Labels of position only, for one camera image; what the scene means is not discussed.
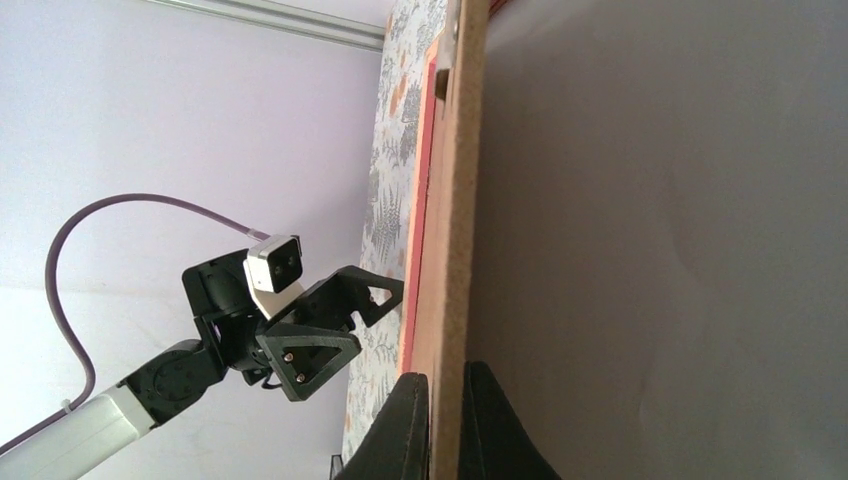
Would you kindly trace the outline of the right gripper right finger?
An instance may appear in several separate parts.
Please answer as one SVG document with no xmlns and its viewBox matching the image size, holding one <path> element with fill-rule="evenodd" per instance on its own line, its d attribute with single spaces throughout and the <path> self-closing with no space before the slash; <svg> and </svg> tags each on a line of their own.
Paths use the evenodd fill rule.
<svg viewBox="0 0 848 480">
<path fill-rule="evenodd" d="M 458 477 L 559 477 L 528 436 L 493 371 L 482 361 L 469 361 L 464 367 Z"/>
</svg>

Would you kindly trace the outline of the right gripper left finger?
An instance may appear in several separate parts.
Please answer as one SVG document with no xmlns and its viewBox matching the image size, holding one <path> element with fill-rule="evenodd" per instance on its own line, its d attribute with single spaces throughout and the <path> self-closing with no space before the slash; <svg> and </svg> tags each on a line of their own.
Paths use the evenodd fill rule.
<svg viewBox="0 0 848 480">
<path fill-rule="evenodd" d="M 338 477 L 343 480 L 426 479 L 430 451 L 429 399 L 429 385 L 424 374 L 402 374 Z"/>
</svg>

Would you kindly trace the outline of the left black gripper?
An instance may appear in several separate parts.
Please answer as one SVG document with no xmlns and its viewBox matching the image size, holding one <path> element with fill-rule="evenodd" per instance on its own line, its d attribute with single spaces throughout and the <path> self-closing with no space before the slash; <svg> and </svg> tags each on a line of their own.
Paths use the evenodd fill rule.
<svg viewBox="0 0 848 480">
<path fill-rule="evenodd" d="M 290 401 L 305 401 L 361 352 L 347 333 L 356 328 L 353 314 L 372 327 L 403 300 L 403 280 L 345 266 L 306 291 L 294 283 L 258 301 L 247 253 L 237 250 L 182 274 L 201 341 L 182 362 L 190 388 L 209 388 L 235 371 L 250 386 L 279 386 Z M 295 324 L 278 323 L 292 312 Z M 279 385 L 271 382 L 274 374 Z"/>
</svg>

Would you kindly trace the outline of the pink wooden picture frame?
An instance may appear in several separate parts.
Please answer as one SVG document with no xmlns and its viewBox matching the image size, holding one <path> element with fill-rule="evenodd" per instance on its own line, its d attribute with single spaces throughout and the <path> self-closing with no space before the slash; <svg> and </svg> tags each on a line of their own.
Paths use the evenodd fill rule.
<svg viewBox="0 0 848 480">
<path fill-rule="evenodd" d="M 436 105 L 430 85 L 435 76 L 438 46 L 439 40 L 434 40 L 426 51 L 422 70 L 415 172 L 412 182 L 410 225 L 406 250 L 405 290 L 398 343 L 398 375 L 410 371 L 412 366 Z"/>
</svg>

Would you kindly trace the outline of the brown frame backing board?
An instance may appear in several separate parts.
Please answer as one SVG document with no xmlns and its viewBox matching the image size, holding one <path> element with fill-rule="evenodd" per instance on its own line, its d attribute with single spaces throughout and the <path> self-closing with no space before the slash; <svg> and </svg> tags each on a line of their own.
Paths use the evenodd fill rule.
<svg viewBox="0 0 848 480">
<path fill-rule="evenodd" d="M 455 11 L 416 365 L 563 479 L 847 475 L 847 5 Z"/>
</svg>

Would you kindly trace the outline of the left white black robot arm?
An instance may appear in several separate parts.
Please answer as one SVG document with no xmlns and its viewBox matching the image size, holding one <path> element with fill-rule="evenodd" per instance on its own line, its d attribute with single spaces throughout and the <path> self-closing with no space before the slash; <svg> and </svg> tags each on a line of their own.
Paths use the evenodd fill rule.
<svg viewBox="0 0 848 480">
<path fill-rule="evenodd" d="M 198 402 L 227 373 L 309 399 L 361 350 L 372 326 L 402 301 L 404 284 L 345 266 L 309 289 L 298 255 L 276 256 L 283 289 L 262 307 L 240 250 L 187 269 L 183 286 L 199 335 L 181 341 L 1 456 L 5 479 L 77 479 Z"/>
</svg>

